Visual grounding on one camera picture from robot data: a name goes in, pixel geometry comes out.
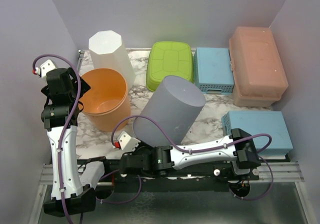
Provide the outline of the orange capybara bucket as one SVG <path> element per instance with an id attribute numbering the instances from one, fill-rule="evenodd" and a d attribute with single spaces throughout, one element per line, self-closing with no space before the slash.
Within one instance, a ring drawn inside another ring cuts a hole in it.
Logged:
<path id="1" fill-rule="evenodd" d="M 116 125 L 131 115 L 129 88 L 116 70 L 98 68 L 83 74 L 90 86 L 81 98 L 82 113 L 99 130 L 112 132 Z"/>

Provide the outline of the white octagonal bin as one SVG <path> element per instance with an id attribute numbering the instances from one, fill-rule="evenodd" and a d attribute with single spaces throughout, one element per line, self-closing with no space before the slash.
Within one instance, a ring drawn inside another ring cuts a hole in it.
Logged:
<path id="1" fill-rule="evenodd" d="M 90 37 L 88 49 L 95 69 L 108 68 L 119 72 L 131 89 L 136 74 L 123 38 L 113 30 L 99 31 Z"/>

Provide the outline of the grey round bucket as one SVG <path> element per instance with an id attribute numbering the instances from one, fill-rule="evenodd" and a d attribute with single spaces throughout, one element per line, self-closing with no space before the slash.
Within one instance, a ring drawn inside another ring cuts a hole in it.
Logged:
<path id="1" fill-rule="evenodd" d="M 198 87 L 182 77 L 169 75 L 140 114 L 154 120 L 176 145 L 180 145 L 205 104 L 205 96 Z M 137 117 L 133 121 L 133 133 L 152 147 L 170 145 L 158 126 Z"/>

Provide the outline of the green plastic tray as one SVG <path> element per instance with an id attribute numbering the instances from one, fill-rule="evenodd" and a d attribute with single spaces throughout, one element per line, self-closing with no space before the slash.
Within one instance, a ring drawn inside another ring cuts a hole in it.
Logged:
<path id="1" fill-rule="evenodd" d="M 146 70 L 147 88 L 156 91 L 166 76 L 177 76 L 194 82 L 193 54 L 187 43 L 159 41 L 152 46 Z"/>

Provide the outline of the small blue perforated basket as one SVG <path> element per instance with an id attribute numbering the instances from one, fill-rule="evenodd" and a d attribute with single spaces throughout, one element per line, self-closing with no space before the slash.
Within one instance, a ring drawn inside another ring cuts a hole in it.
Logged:
<path id="1" fill-rule="evenodd" d="M 198 47 L 193 56 L 194 84 L 205 94 L 230 95 L 235 85 L 227 48 Z"/>

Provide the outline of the large blue perforated basket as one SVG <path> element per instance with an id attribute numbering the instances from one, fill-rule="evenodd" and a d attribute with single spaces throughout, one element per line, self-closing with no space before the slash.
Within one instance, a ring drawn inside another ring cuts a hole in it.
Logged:
<path id="1" fill-rule="evenodd" d="M 263 157 L 282 158 L 293 150 L 292 141 L 280 111 L 232 110 L 221 118 L 223 134 L 232 129 L 242 129 L 250 135 L 269 134 L 272 142 L 261 152 Z"/>

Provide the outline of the pink translucent lidded box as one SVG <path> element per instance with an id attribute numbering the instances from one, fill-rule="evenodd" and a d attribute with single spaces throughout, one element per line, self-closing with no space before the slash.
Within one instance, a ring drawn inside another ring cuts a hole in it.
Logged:
<path id="1" fill-rule="evenodd" d="M 229 53 L 236 106 L 269 107 L 282 98 L 289 84 L 270 28 L 237 27 Z"/>

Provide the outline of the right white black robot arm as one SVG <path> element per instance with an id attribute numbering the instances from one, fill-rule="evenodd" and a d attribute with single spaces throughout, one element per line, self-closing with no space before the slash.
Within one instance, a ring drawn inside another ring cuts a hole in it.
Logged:
<path id="1" fill-rule="evenodd" d="M 241 129 L 235 129 L 232 135 L 214 141 L 152 147 L 122 131 L 115 143 L 116 148 L 123 151 L 119 172 L 122 175 L 158 177 L 198 164 L 230 162 L 230 175 L 240 180 L 261 165 L 251 135 L 242 137 L 243 133 Z"/>

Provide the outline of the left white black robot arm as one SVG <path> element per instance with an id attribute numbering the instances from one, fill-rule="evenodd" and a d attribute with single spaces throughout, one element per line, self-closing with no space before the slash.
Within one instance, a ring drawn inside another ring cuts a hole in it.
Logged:
<path id="1" fill-rule="evenodd" d="M 78 171 L 78 100 L 90 86 L 71 67 L 50 70 L 46 82 L 41 90 L 47 97 L 41 120 L 51 147 L 53 185 L 43 211 L 55 217 L 92 212 L 97 184 L 106 181 L 111 170 L 105 157 L 95 157 L 85 163 L 82 173 Z"/>

